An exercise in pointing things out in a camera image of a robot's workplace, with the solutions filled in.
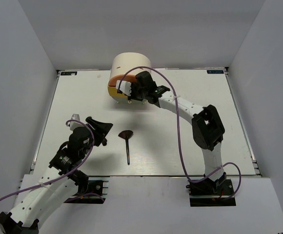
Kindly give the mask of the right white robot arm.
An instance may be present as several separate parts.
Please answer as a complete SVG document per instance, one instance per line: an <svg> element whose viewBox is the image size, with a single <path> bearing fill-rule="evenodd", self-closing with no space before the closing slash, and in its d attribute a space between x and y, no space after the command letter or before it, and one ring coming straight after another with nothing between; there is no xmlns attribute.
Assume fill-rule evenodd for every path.
<svg viewBox="0 0 283 234"><path fill-rule="evenodd" d="M222 165L221 145L225 129L215 106L196 105L176 95L173 87L158 86L148 71L135 76L135 82L126 82L120 90L132 100L156 105L177 115L178 143L180 144L180 118L192 126L193 139L201 148L204 159L206 190L215 195L223 189L226 172Z"/></svg>

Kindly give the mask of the yellow drawer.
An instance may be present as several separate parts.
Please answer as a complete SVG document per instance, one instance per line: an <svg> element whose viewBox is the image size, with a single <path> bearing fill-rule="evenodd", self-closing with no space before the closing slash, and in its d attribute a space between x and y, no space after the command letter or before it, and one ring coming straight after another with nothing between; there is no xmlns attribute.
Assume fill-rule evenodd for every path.
<svg viewBox="0 0 283 234"><path fill-rule="evenodd" d="M112 97L113 99L117 99L117 98L127 99L127 96L124 93L118 93L118 90L115 86L108 86L107 90L110 97Z"/></svg>

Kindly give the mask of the orange top drawer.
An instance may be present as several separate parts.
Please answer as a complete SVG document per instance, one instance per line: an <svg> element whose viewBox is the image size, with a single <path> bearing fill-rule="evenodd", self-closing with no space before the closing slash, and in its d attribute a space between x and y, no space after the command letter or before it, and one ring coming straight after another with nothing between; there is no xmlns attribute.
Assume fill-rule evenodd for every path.
<svg viewBox="0 0 283 234"><path fill-rule="evenodd" d="M124 77L124 74L113 76L109 79L108 86L115 87L118 80L136 82L135 75L128 74Z"/></svg>

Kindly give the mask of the cream round drawer organizer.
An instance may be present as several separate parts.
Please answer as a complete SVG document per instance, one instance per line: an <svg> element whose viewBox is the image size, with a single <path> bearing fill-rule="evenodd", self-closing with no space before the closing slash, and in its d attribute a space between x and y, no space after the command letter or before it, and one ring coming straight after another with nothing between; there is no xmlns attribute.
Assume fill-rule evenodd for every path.
<svg viewBox="0 0 283 234"><path fill-rule="evenodd" d="M135 52L121 53L113 60L110 79L124 75L130 69L139 66L152 67L150 59L143 54Z"/></svg>

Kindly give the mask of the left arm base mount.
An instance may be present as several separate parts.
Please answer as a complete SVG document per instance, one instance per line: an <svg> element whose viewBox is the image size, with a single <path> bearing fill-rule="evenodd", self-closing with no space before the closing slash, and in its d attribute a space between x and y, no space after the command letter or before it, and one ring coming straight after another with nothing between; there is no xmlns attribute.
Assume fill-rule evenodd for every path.
<svg viewBox="0 0 283 234"><path fill-rule="evenodd" d="M68 204L103 204L110 177L89 177L88 187L82 194L76 193L65 201Z"/></svg>

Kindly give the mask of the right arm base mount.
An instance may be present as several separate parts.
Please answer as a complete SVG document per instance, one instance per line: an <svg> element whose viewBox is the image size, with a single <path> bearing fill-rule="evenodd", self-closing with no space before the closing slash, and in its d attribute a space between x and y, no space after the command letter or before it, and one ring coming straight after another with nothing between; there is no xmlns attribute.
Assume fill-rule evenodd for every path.
<svg viewBox="0 0 283 234"><path fill-rule="evenodd" d="M216 191L204 181L201 183L191 183L186 185L189 191L189 201L191 207L231 207L236 206L233 184L230 179L226 179Z"/></svg>

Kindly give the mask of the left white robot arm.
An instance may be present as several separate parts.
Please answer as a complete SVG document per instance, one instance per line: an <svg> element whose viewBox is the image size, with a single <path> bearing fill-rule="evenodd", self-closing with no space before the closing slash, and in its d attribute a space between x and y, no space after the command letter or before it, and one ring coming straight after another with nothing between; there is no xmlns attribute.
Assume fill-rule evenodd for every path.
<svg viewBox="0 0 283 234"><path fill-rule="evenodd" d="M71 135L50 160L48 168L27 195L8 212L0 213L4 234L37 234L47 218L63 203L86 197L102 197L102 184L93 183L79 167L89 158L94 147L107 144L106 136L113 127L87 117L85 122L73 115L66 125Z"/></svg>

